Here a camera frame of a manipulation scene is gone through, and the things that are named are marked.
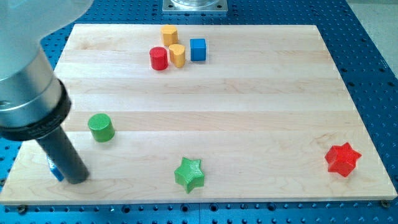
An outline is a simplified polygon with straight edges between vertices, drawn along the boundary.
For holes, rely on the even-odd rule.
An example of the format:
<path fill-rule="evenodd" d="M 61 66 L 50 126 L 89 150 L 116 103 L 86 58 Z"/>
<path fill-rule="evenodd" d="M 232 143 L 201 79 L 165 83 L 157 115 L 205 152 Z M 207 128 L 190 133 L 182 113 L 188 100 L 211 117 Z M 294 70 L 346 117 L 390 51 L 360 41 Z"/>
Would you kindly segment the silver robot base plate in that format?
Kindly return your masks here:
<path fill-rule="evenodd" d="M 227 12 L 227 0 L 163 0 L 163 12 Z"/>

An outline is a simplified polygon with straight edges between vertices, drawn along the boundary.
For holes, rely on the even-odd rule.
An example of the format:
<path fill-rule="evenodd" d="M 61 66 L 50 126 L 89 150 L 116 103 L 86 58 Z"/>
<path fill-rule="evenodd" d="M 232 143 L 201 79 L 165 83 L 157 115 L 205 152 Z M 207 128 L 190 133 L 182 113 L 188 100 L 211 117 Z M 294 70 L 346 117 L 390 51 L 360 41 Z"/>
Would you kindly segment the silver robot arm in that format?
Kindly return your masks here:
<path fill-rule="evenodd" d="M 78 19 L 92 3 L 1 1 L 1 137 L 38 139 L 65 120 L 71 101 L 40 41 Z"/>

